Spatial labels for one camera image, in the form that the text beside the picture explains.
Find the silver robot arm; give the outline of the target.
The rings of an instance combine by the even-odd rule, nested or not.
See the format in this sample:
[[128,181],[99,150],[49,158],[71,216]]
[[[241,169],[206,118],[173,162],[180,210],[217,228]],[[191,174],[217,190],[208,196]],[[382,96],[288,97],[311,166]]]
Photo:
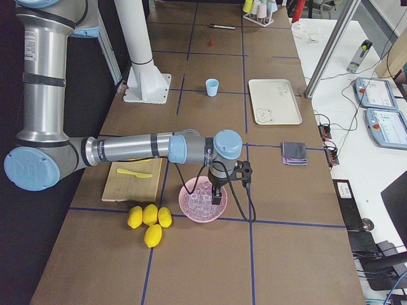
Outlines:
[[203,137],[196,130],[95,139],[64,133],[67,40],[97,37],[97,1],[17,1],[16,15],[25,28],[24,127],[16,148],[4,159],[4,171],[17,187],[42,191],[86,167],[114,161],[165,158],[179,166],[208,169],[211,202],[218,205],[222,187],[241,180],[249,187],[252,170],[240,161],[242,139],[233,130]]

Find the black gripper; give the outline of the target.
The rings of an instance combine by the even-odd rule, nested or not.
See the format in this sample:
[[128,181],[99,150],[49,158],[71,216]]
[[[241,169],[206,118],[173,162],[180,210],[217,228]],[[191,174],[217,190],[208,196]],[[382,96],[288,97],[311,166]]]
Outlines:
[[222,200],[222,187],[226,184],[226,177],[216,177],[208,173],[208,178],[212,184],[212,205],[219,205]]

